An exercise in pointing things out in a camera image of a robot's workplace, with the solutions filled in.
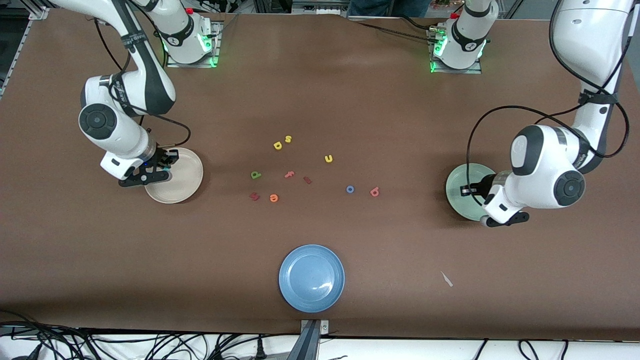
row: brown tabletop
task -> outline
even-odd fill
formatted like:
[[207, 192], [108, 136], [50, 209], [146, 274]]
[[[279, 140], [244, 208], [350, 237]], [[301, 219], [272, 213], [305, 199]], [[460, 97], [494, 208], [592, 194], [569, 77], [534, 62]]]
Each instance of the brown tabletop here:
[[[374, 23], [420, 35], [402, 20]], [[192, 198], [164, 205], [100, 168], [103, 151], [77, 125], [79, 94], [117, 69], [93, 22], [53, 10], [33, 24], [0, 101], [0, 306], [82, 327], [273, 333], [327, 318], [350, 336], [637, 339], [637, 133], [587, 175], [580, 202], [532, 209], [526, 224], [486, 229], [445, 197], [485, 111], [575, 104], [579, 82], [553, 58], [547, 26], [496, 22], [483, 74], [460, 76], [430, 73], [420, 40], [337, 16], [242, 15], [218, 68], [167, 70], [177, 91], [168, 116], [193, 130], [186, 147], [205, 174]], [[115, 31], [104, 33], [124, 61]], [[636, 119], [628, 69], [621, 100]], [[508, 169], [510, 141], [535, 120], [496, 113], [472, 161]], [[616, 114], [609, 151], [621, 123]], [[145, 125], [161, 143], [184, 136]], [[292, 143], [275, 151], [285, 135]], [[308, 243], [331, 248], [346, 271], [342, 297], [316, 315], [278, 289], [282, 260]]]

